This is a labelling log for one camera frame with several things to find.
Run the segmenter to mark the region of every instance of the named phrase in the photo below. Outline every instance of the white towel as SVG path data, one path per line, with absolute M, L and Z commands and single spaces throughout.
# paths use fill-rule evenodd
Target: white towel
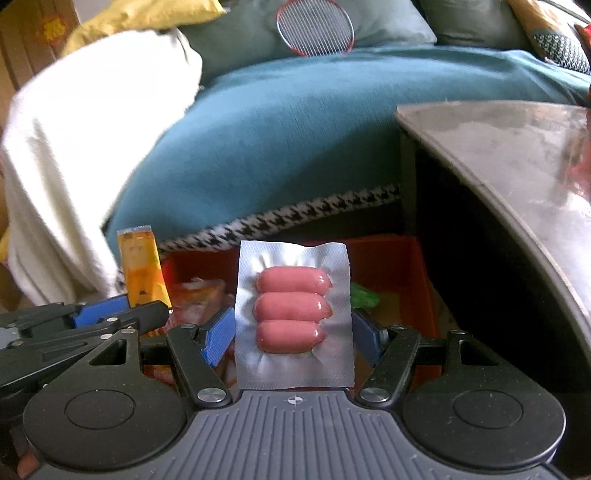
M 33 303 L 118 293 L 101 228 L 133 170 L 193 104 L 201 70 L 179 30 L 128 31 L 18 92 L 2 140 L 8 265 Z

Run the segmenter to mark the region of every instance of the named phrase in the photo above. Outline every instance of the yellow pillow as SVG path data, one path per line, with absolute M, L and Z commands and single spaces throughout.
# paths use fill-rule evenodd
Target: yellow pillow
M 589 61 L 574 29 L 591 23 L 572 0 L 508 0 L 536 53 L 544 60 L 575 72 L 589 73 Z
M 113 0 L 70 34 L 61 56 L 121 31 L 166 30 L 209 22 L 224 13 L 218 0 Z

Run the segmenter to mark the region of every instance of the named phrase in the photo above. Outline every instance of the houndstooth trim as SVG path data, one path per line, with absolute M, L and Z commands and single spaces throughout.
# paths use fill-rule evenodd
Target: houndstooth trim
M 397 184 L 316 198 L 309 202 L 300 202 L 278 210 L 249 215 L 230 223 L 222 223 L 193 235 L 161 242 L 158 244 L 158 253 L 163 260 L 171 252 L 228 250 L 240 245 L 241 240 L 263 238 L 318 218 L 377 207 L 399 200 L 400 185 Z M 121 271 L 117 283 L 120 287 L 124 285 Z

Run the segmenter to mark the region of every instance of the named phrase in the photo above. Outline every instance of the snack bag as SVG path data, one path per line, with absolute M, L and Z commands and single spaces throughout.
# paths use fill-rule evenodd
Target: snack bag
M 352 386 L 349 287 L 343 244 L 242 241 L 236 293 L 238 387 Z
M 170 307 L 152 227 L 144 225 L 121 230 L 117 232 L 117 243 L 129 305 L 135 307 L 161 300 Z

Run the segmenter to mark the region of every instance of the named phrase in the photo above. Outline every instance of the gray pillow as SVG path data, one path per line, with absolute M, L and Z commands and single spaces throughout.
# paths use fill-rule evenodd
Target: gray pillow
M 226 15 L 179 27 L 203 58 L 202 83 L 241 67 L 294 56 L 275 25 L 285 0 L 239 0 Z M 411 0 L 339 0 L 355 29 L 355 46 L 434 44 L 437 37 Z
M 505 0 L 420 0 L 440 44 L 528 50 L 531 43 Z

